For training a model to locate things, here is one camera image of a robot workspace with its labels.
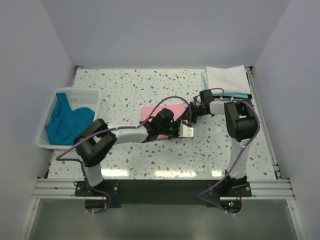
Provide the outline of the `pink t shirt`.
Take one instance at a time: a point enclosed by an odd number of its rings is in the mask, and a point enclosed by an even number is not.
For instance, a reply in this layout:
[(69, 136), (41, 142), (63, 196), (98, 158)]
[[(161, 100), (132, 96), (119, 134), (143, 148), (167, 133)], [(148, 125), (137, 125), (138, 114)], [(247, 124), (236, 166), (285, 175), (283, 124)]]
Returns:
[(184, 113), (187, 107), (183, 104), (160, 105), (151, 114), (145, 127), (149, 132), (147, 140), (164, 140), (170, 139), (168, 136), (162, 135), (162, 127), (171, 122), (184, 121)]

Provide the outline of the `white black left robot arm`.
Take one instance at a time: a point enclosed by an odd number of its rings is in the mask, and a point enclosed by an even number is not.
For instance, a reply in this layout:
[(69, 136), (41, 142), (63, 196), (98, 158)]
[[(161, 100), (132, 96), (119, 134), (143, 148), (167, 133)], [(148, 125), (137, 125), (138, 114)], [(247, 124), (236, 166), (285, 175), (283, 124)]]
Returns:
[(168, 108), (141, 121), (137, 127), (110, 128), (103, 119), (95, 120), (73, 140), (76, 153), (83, 162), (86, 191), (92, 196), (99, 196), (106, 190), (101, 161), (113, 146), (126, 143), (148, 143), (155, 141), (159, 136), (179, 138), (183, 136), (184, 127), (183, 121), (174, 120), (174, 113)]

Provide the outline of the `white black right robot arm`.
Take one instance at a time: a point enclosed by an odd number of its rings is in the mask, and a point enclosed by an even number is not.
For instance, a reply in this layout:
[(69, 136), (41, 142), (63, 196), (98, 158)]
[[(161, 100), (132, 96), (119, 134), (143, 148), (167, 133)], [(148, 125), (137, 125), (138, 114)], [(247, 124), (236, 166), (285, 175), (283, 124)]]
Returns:
[(250, 99), (225, 97), (225, 91), (222, 88), (218, 90), (221, 91), (219, 96), (213, 94), (212, 88), (200, 91), (181, 119), (195, 124), (199, 117), (224, 115), (226, 130), (231, 138), (230, 160), (223, 178), (206, 192), (233, 197), (246, 188), (249, 148), (261, 125)]

